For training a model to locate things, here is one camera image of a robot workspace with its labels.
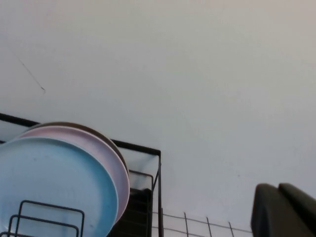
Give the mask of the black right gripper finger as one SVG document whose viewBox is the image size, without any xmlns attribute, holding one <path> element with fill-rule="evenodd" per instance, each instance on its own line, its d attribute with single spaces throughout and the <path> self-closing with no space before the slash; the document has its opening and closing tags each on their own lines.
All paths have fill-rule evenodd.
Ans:
<svg viewBox="0 0 316 237">
<path fill-rule="evenodd" d="M 289 183 L 259 184 L 251 230 L 254 237 L 314 237 L 316 199 Z"/>
</svg>

